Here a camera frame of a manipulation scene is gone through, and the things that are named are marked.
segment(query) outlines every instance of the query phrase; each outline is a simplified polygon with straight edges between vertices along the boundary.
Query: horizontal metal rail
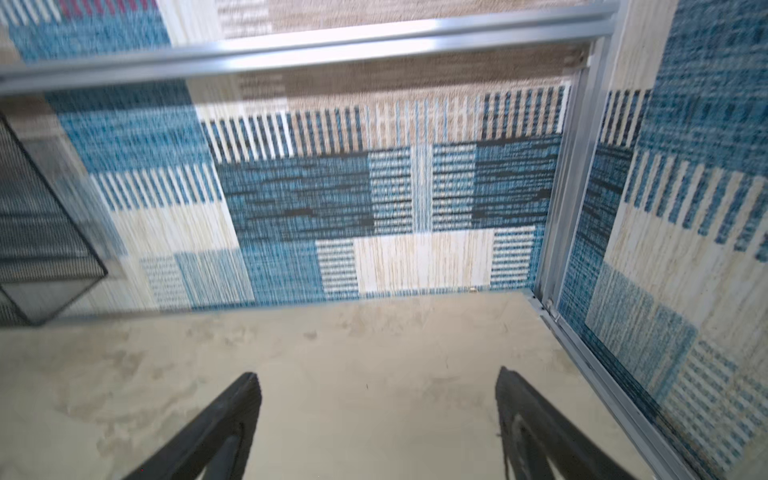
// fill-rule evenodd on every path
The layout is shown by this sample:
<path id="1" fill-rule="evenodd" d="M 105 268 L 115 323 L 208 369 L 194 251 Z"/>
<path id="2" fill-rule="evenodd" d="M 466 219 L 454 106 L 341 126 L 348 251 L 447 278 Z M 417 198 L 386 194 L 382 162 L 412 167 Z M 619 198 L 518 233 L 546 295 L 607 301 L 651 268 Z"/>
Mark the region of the horizontal metal rail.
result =
<path id="1" fill-rule="evenodd" d="M 619 4 L 329 28 L 0 68 L 0 96 L 349 61 L 590 41 Z"/>

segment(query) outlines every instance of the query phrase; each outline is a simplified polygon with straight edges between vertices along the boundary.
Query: vertical metal post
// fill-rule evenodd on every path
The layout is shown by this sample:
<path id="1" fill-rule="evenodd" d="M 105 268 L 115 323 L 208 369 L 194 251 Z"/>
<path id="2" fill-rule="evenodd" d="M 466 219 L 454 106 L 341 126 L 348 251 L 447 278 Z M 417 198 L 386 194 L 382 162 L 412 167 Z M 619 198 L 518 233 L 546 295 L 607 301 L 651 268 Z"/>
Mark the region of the vertical metal post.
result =
<path id="1" fill-rule="evenodd" d="M 548 310 L 556 308 L 560 301 L 628 3 L 621 2 L 614 33 L 592 44 L 587 67 L 574 75 L 534 285 L 534 294 Z"/>

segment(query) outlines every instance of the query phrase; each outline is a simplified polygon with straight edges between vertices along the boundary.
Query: metal bar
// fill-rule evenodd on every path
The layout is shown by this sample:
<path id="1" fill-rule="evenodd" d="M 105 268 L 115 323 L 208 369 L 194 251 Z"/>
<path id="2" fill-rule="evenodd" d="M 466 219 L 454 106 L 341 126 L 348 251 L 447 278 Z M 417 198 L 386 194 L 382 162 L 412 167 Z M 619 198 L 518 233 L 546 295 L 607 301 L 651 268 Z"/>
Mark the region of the metal bar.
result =
<path id="1" fill-rule="evenodd" d="M 697 480 L 698 476 L 687 467 L 685 461 L 661 435 L 661 432 L 645 418 L 565 319 L 556 311 L 553 318 L 532 293 L 529 293 L 528 301 L 654 471 L 656 478 Z"/>
<path id="2" fill-rule="evenodd" d="M 577 72 L 555 173 L 534 293 L 547 308 L 560 302 L 565 273 L 573 247 L 581 205 L 587 191 L 594 151 L 598 144 L 603 106 L 616 66 L 621 28 L 627 15 L 623 0 L 616 17 L 616 31 L 593 44 L 587 68 Z"/>
<path id="3" fill-rule="evenodd" d="M 616 2 L 301 31 L 0 68 L 0 96 L 348 61 L 594 40 Z"/>

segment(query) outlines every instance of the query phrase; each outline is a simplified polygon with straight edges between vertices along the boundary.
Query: stained surface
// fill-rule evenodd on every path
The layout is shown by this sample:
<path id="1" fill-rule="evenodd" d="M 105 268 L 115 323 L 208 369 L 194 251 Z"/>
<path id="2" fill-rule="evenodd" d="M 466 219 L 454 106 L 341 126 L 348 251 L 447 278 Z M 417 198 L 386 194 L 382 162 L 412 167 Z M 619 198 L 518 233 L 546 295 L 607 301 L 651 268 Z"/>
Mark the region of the stained surface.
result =
<path id="1" fill-rule="evenodd" d="M 0 332 L 0 478 L 121 478 L 246 370 L 246 478 L 504 478 L 494 383 L 518 370 L 651 473 L 520 293 L 53 323 Z"/>

